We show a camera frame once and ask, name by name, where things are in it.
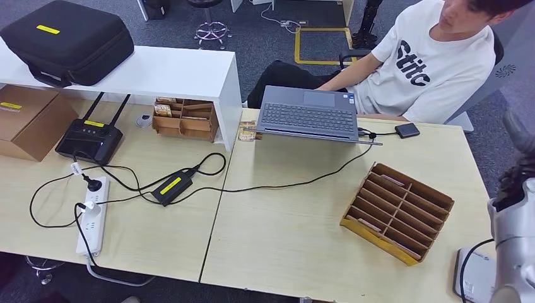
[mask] gray laptop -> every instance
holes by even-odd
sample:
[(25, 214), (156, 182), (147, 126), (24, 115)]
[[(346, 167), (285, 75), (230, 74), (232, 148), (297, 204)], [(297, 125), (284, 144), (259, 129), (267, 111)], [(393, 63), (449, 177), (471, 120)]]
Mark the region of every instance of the gray laptop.
[(359, 142), (352, 93), (268, 85), (258, 120), (260, 133)]

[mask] laptop touchpad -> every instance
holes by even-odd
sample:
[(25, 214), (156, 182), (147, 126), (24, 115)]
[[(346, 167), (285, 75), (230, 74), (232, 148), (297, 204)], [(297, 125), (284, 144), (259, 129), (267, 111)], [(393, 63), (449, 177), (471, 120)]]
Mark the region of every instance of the laptop touchpad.
[(305, 92), (304, 104), (334, 107), (334, 94)]

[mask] black bag handle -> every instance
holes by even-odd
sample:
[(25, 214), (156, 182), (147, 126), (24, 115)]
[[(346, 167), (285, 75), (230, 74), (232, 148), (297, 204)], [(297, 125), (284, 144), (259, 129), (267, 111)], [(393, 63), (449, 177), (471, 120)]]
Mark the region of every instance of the black bag handle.
[(72, 85), (72, 83), (63, 75), (61, 76), (61, 80), (58, 80), (51, 76), (47, 76), (46, 74), (43, 74), (43, 72), (41, 72), (41, 70), (35, 65), (33, 65), (32, 63), (27, 62), (27, 64), (28, 64), (28, 68), (30, 68), (30, 72), (32, 73), (32, 76), (39, 82), (48, 84), (56, 88), (64, 88), (64, 87)]

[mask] light wood tabletop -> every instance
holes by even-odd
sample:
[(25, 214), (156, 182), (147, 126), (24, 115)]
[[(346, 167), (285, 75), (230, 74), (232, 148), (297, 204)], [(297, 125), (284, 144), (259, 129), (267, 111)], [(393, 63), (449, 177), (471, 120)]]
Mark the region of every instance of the light wood tabletop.
[[(257, 115), (245, 110), (242, 120)], [(377, 133), (391, 132), (396, 124), (359, 119), (359, 126)], [(421, 135), (414, 138), (377, 138), (384, 146), (313, 184), (224, 193), (201, 282), (329, 302), (458, 302), (452, 291), (455, 257), (458, 249), (490, 237), (488, 195), (461, 128), (418, 128)], [(273, 135), (236, 141), (225, 189), (308, 181), (367, 147)], [(339, 226), (374, 162), (455, 200), (421, 264), (407, 267)]]
[[(73, 107), (85, 113), (90, 102), (73, 102)], [(118, 103), (101, 102), (91, 120), (110, 122)], [(152, 113), (146, 105), (127, 105), (117, 121), (124, 139), (111, 165), (124, 165), (135, 170), (141, 185), (149, 184), (175, 170), (192, 167), (207, 154), (220, 152), (227, 159), (225, 147), (207, 141), (182, 140), (157, 135), (154, 130), (138, 128), (136, 118)], [(41, 184), (68, 175), (72, 160), (52, 150), (42, 162), (31, 162), (0, 156), (3, 180), (0, 185), (0, 251), (85, 263), (77, 255), (78, 229), (44, 229), (35, 225), (28, 211), (33, 192)], [(82, 167), (93, 166), (79, 162)], [(221, 165), (219, 157), (210, 158), (201, 167), (215, 172)], [(111, 169), (126, 184), (135, 187), (134, 177), (125, 170)], [(100, 169), (86, 172), (89, 177), (105, 175)], [(221, 187), (225, 171), (218, 176), (196, 174), (194, 184), (185, 192), (203, 187)], [(34, 214), (47, 225), (73, 221), (74, 204), (84, 202), (86, 183), (80, 177), (55, 182), (37, 196)], [(109, 199), (134, 196), (117, 182), (110, 182)], [(198, 281), (216, 215), (220, 193), (200, 191), (191, 198), (166, 208), (141, 198), (109, 204), (101, 255), (95, 261), (103, 267), (149, 275)]]

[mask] black cable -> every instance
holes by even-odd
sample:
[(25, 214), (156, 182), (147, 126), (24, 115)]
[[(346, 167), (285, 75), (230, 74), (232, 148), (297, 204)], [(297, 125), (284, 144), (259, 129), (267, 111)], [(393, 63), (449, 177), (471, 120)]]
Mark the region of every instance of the black cable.
[(370, 139), (375, 139), (377, 136), (390, 136), (392, 134), (397, 134), (397, 132), (393, 132), (393, 133), (375, 133), (369, 129), (365, 129), (365, 128), (358, 128), (359, 131), (364, 131), (365, 134), (370, 137)]
[(375, 133), (377, 136), (390, 136), (392, 134), (397, 134), (396, 132), (393, 133)]
[(476, 249), (478, 249), (479, 247), (487, 244), (487, 243), (490, 243), (490, 242), (494, 242), (494, 239), (488, 239), (488, 240), (485, 240), (481, 243), (479, 243), (478, 245), (472, 247), (472, 249), (470, 249), (470, 251), (468, 252), (468, 254), (466, 255), (466, 258), (464, 258), (464, 261), (462, 262), (462, 265), (461, 265), (461, 272), (459, 274), (459, 284), (461, 286), (461, 299), (462, 299), (462, 303), (466, 303), (466, 298), (464, 297), (465, 294), (464, 294), (464, 269), (466, 267), (466, 265), (468, 264), (468, 259), (470, 258), (470, 256), (476, 251)]
[[(76, 153), (80, 153), (80, 154), (82, 154), (82, 155), (85, 155), (86, 157), (89, 157), (90, 159), (92, 159), (93, 161), (95, 161), (95, 162), (97, 163), (97, 165), (98, 165), (98, 166), (99, 166), (99, 167), (100, 167), (106, 174), (108, 174), (111, 178), (113, 178), (113, 180), (117, 181), (122, 187), (128, 189), (129, 191), (137, 191), (137, 192), (140, 192), (140, 193), (141, 193), (142, 190), (147, 189), (147, 188), (149, 188), (149, 187), (151, 187), (151, 186), (154, 186), (154, 185), (160, 183), (161, 181), (164, 181), (164, 180), (170, 178), (171, 176), (173, 176), (174, 174), (176, 174), (176, 173), (178, 173), (178, 172), (185, 172), (185, 171), (187, 171), (187, 170), (193, 170), (194, 172), (196, 172), (196, 173), (198, 173), (198, 174), (201, 174), (201, 175), (218, 175), (218, 174), (220, 174), (221, 172), (223, 172), (224, 169), (225, 169), (225, 167), (226, 167), (226, 158), (225, 158), (225, 156), (224, 156), (222, 153), (210, 153), (210, 154), (207, 155), (204, 159), (202, 159), (201, 162), (200, 162), (199, 164), (197, 164), (195, 167), (187, 167), (187, 168), (184, 168), (184, 169), (179, 169), (179, 170), (177, 170), (177, 171), (175, 171), (175, 172), (172, 172), (171, 174), (166, 175), (165, 177), (162, 177), (162, 178), (160, 178), (160, 179), (158, 179), (158, 180), (156, 180), (156, 181), (154, 181), (154, 182), (152, 182), (152, 183), (150, 183), (150, 184), (148, 184), (148, 185), (145, 185), (145, 186), (143, 186), (143, 187), (140, 187), (140, 186), (139, 186), (139, 183), (138, 183), (138, 187), (137, 187), (137, 188), (133, 188), (133, 187), (130, 187), (130, 186), (124, 184), (119, 178), (117, 178), (115, 175), (113, 175), (111, 172), (109, 172), (109, 171), (106, 169), (106, 167), (115, 167), (115, 168), (128, 169), (128, 170), (130, 170), (130, 171), (134, 174), (134, 176), (135, 176), (136, 174), (134, 173), (134, 171), (133, 171), (132, 169), (130, 169), (130, 168), (128, 168), (128, 167), (124, 167), (124, 166), (120, 166), (120, 167), (118, 167), (118, 166), (113, 166), (113, 165), (102, 165), (102, 164), (99, 164), (99, 163), (95, 160), (95, 158), (94, 158), (92, 155), (88, 155), (87, 153), (85, 153), (85, 152), (83, 152), (83, 151), (77, 151)], [(212, 157), (212, 156), (219, 156), (219, 157), (221, 157), (221, 158), (223, 159), (223, 165), (221, 166), (221, 168), (220, 168), (218, 171), (216, 171), (216, 172), (203, 172), (203, 171), (199, 170), (200, 166), (202, 166), (203, 163), (204, 163), (209, 157)]]
[[(301, 185), (306, 185), (306, 184), (310, 184), (310, 183), (313, 183), (313, 182), (316, 182), (316, 181), (319, 181), (323, 178), (326, 178), (326, 177), (329, 177), (331, 175), (334, 175), (334, 174), (337, 174), (338, 172), (342, 171), (347, 165), (349, 165), (351, 162), (355, 161), (356, 159), (358, 158), (361, 158), (362, 156), (366, 155), (366, 153), (368, 153), (370, 151), (370, 149), (372, 148), (372, 145), (369, 145), (368, 148), (363, 152), (361, 153), (360, 155), (356, 156), (356, 157), (353, 157), (351, 159), (349, 159), (346, 163), (344, 163), (338, 170), (335, 170), (334, 172), (330, 172), (328, 174), (324, 174), (324, 175), (321, 175), (315, 179), (312, 179), (312, 180), (309, 180), (309, 181), (305, 181), (305, 182), (298, 182), (298, 183), (294, 183), (294, 184), (286, 184), (286, 185), (280, 185), (280, 186), (254, 186), (254, 187), (249, 187), (249, 188), (244, 188), (244, 189), (223, 189), (223, 188), (215, 188), (215, 187), (201, 187), (201, 188), (198, 188), (196, 190), (194, 190), (193, 192), (189, 193), (187, 196), (177, 200), (177, 201), (174, 201), (174, 202), (171, 202), (170, 204), (177, 204), (177, 203), (180, 203), (188, 198), (190, 198), (191, 196), (193, 196), (194, 194), (196, 194), (197, 192), (199, 191), (202, 191), (202, 190), (205, 190), (205, 189), (210, 189), (210, 190), (213, 190), (213, 191), (220, 191), (220, 192), (223, 192), (223, 193), (241, 193), (241, 192), (244, 192), (244, 191), (251, 191), (251, 190), (255, 190), (255, 189), (281, 189), (281, 188), (288, 188), (288, 187), (294, 187), (294, 186), (301, 186)], [(92, 158), (90, 155), (87, 155), (86, 153), (82, 152), (82, 151), (77, 151), (76, 153), (82, 153), (90, 158)], [(223, 159), (223, 165), (221, 166), (221, 168), (217, 171), (217, 172), (203, 172), (200, 170), (200, 167), (203, 165), (203, 163), (209, 158), (209, 157), (212, 157), (214, 155), (217, 155), (217, 156), (220, 156), (222, 159)], [(145, 199), (146, 201), (149, 201), (150, 203), (154, 203), (154, 204), (160, 204), (160, 202), (157, 202), (157, 201), (152, 201), (150, 199), (148, 199), (147, 197), (145, 197), (146, 194), (149, 194), (149, 192), (145, 192), (143, 193), (142, 190), (150, 187), (150, 186), (154, 186), (156, 185), (157, 183), (171, 177), (172, 175), (176, 174), (177, 172), (184, 172), (184, 171), (188, 171), (188, 170), (193, 170), (194, 172), (197, 172), (199, 174), (202, 174), (202, 175), (217, 175), (217, 174), (220, 174), (226, 167), (226, 158), (223, 154), (221, 153), (210, 153), (209, 155), (207, 155), (206, 157), (204, 157), (201, 162), (199, 162), (197, 165), (195, 165), (194, 167), (190, 167), (190, 168), (184, 168), (184, 169), (180, 169), (176, 172), (173, 172), (169, 175), (166, 175), (165, 177), (162, 177), (161, 179), (155, 181), (155, 182), (152, 182), (151, 184), (148, 184), (147, 186), (143, 186), (143, 187), (140, 187), (139, 186), (139, 179), (138, 179), (138, 176), (137, 174), (135, 173), (135, 171), (129, 167), (125, 167), (125, 166), (118, 166), (118, 165), (101, 165), (101, 164), (98, 164), (98, 166), (92, 166), (92, 167), (88, 167), (88, 168), (85, 168), (85, 169), (82, 169), (82, 170), (88, 170), (88, 169), (94, 169), (96, 167), (100, 167), (104, 172), (106, 172), (109, 176), (111, 176), (111, 178), (115, 179), (121, 186), (123, 186), (124, 188), (130, 190), (130, 191), (136, 191), (138, 192), (139, 194), (136, 195), (136, 196), (133, 196), (133, 197), (130, 197), (130, 198), (126, 198), (126, 199), (118, 199), (118, 200), (111, 200), (111, 201), (104, 201), (104, 202), (100, 202), (100, 203), (97, 203), (97, 204), (107, 204), (107, 203), (113, 203), (113, 202), (123, 202), (123, 201), (128, 201), (130, 199), (134, 199), (134, 198), (138, 198), (138, 197), (142, 197), (143, 199)], [(127, 169), (128, 171), (130, 171), (132, 173), (132, 175), (134, 176), (135, 180), (136, 180), (136, 186), (137, 188), (132, 188), (132, 187), (129, 187), (127, 186), (126, 184), (124, 184), (119, 178), (117, 178), (115, 175), (113, 175), (111, 172), (109, 172), (107, 169), (105, 169), (106, 167), (111, 167), (111, 168), (117, 168), (117, 169)], [(41, 227), (46, 227), (40, 223), (38, 223), (35, 218), (33, 217), (33, 213), (32, 213), (32, 205), (33, 205), (33, 200), (35, 198), (35, 196), (37, 195), (37, 193), (39, 192), (39, 190), (41, 190), (44, 186), (52, 183), (52, 182), (55, 182), (55, 181), (59, 181), (59, 180), (62, 180), (62, 179), (66, 179), (68, 177), (71, 177), (73, 174), (69, 174), (65, 177), (62, 177), (62, 178), (58, 178), (58, 179), (54, 179), (54, 180), (51, 180), (45, 184), (43, 184), (40, 188), (37, 189), (37, 191), (34, 193), (33, 197), (32, 197), (32, 200), (30, 202), (30, 215), (32, 216), (33, 218), (33, 221), (41, 226)], [(59, 227), (67, 227), (69, 225), (58, 225), (56, 226), (57, 228)]]
[(198, 191), (202, 191), (204, 189), (210, 189), (210, 190), (213, 190), (213, 191), (221, 191), (223, 193), (241, 193), (241, 192), (244, 192), (244, 191), (252, 191), (252, 190), (255, 190), (255, 189), (280, 189), (280, 188), (287, 188), (287, 187), (301, 186), (301, 185), (310, 184), (310, 183), (319, 181), (319, 180), (321, 180), (323, 178), (326, 178), (326, 177), (329, 177), (331, 175), (334, 175), (334, 174), (337, 174), (337, 173), (341, 172), (351, 162), (353, 162), (356, 159), (361, 158), (362, 156), (366, 155), (366, 153), (368, 153), (370, 151), (372, 146), (373, 145), (369, 145), (368, 148), (363, 153), (361, 153), (360, 155), (358, 155), (356, 157), (353, 157), (353, 158), (349, 159), (346, 163), (344, 163), (344, 165), (342, 165), (339, 169), (335, 170), (334, 172), (330, 172), (328, 174), (321, 175), (321, 176), (319, 176), (319, 177), (317, 177), (315, 179), (312, 179), (310, 181), (298, 182), (298, 183), (287, 184), (287, 185), (278, 185), (278, 186), (254, 186), (254, 187), (243, 188), (243, 189), (222, 189), (222, 188), (215, 188), (215, 187), (201, 187), (201, 188), (197, 188), (196, 190), (194, 190), (193, 192), (191, 192), (187, 196), (183, 197), (182, 199), (179, 199), (177, 201), (171, 202), (169, 204), (171, 205), (171, 204), (180, 203), (180, 202), (186, 200), (187, 198), (193, 196)]
[[(90, 170), (90, 169), (95, 169), (97, 168), (98, 166), (91, 166), (91, 167), (87, 167), (85, 168), (84, 170)], [(33, 215), (33, 201), (35, 200), (35, 197), (37, 196), (37, 194), (39, 193), (39, 191), (41, 189), (43, 189), (43, 187), (49, 185), (50, 183), (53, 183), (55, 181), (60, 181), (60, 180), (63, 180), (63, 179), (67, 179), (68, 177), (71, 177), (72, 175), (74, 174), (69, 174), (69, 175), (66, 175), (64, 177), (61, 177), (61, 178), (57, 178), (57, 179), (54, 179), (54, 180), (50, 180), (48, 182), (46, 182), (45, 184), (41, 185), (34, 193), (33, 193), (33, 196), (32, 196), (32, 199), (30, 200), (30, 217), (32, 218), (33, 222), (37, 225), (39, 225), (40, 227), (43, 227), (45, 229), (60, 229), (60, 228), (63, 228), (63, 227), (69, 227), (71, 226), (72, 224), (74, 224), (74, 221), (72, 221), (71, 223), (69, 224), (64, 224), (64, 225), (44, 225), (44, 224), (41, 224), (37, 221), (37, 219), (35, 218), (35, 216)]]
[[(123, 202), (123, 201), (128, 201), (128, 200), (132, 200), (132, 199), (135, 199), (139, 197), (139, 195), (135, 195), (135, 196), (132, 196), (130, 198), (126, 198), (126, 199), (119, 199), (119, 200), (110, 200), (110, 201), (105, 201), (105, 202), (99, 202), (97, 203), (98, 205), (100, 204), (107, 204), (107, 203), (113, 203), (113, 202)], [(85, 244), (85, 248), (87, 249), (87, 255), (89, 256), (89, 258), (91, 259), (91, 262), (95, 265), (95, 267), (99, 268), (100, 266), (97, 265), (97, 262), (95, 262), (95, 259), (93, 259), (93, 254), (91, 253), (91, 249), (89, 248), (89, 243), (87, 242), (87, 239), (82, 231), (82, 228), (80, 226), (80, 222), (79, 222), (79, 217), (81, 215), (80, 214), (77, 214), (76, 213), (76, 210), (78, 209), (78, 207), (80, 208), (84, 208), (85, 205), (83, 203), (76, 203), (74, 205), (74, 222), (76, 222), (76, 226), (78, 227), (78, 232), (80, 232), (80, 235), (82, 236), (82, 240), (84, 241), (84, 244)]]
[(89, 258), (91, 259), (91, 262), (93, 262), (93, 264), (95, 265), (95, 267), (100, 267), (99, 265), (97, 265), (97, 262), (95, 262), (95, 259), (93, 259), (93, 254), (91, 253), (91, 249), (89, 248), (89, 243), (87, 243), (87, 239), (82, 231), (82, 227), (80, 226), (80, 222), (78, 221), (78, 217), (79, 217), (79, 214), (76, 213), (76, 210), (78, 209), (79, 206), (85, 206), (84, 204), (82, 203), (76, 203), (74, 205), (74, 221), (76, 222), (76, 226), (78, 227), (78, 232), (80, 232), (80, 235), (82, 236), (82, 240), (84, 241), (84, 244), (85, 244), (85, 248), (87, 249), (87, 255), (89, 256)]

